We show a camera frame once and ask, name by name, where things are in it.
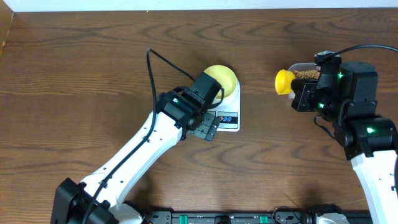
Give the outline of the yellow measuring scoop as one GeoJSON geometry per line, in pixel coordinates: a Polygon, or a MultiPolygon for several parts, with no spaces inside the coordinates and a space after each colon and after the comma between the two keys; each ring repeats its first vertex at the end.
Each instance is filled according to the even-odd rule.
{"type": "Polygon", "coordinates": [[[292,92],[291,83],[295,79],[293,72],[289,70],[278,71],[275,77],[275,90],[278,95],[288,95],[292,92]]]}

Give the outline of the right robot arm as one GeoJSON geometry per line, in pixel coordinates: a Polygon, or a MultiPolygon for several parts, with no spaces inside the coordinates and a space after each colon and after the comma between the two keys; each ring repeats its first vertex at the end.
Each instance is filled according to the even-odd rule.
{"type": "Polygon", "coordinates": [[[376,113],[377,84],[369,63],[325,62],[317,79],[292,80],[292,106],[332,123],[332,137],[358,176],[373,223],[397,223],[397,126],[376,113]]]}

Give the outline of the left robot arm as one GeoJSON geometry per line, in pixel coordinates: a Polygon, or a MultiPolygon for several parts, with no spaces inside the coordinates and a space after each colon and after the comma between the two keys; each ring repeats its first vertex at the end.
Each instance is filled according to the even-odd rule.
{"type": "Polygon", "coordinates": [[[162,93],[142,128],[103,166],[80,183],[65,179],[56,189],[51,223],[142,223],[125,198],[152,164],[193,134],[212,141],[220,119],[214,96],[190,90],[162,93]]]}

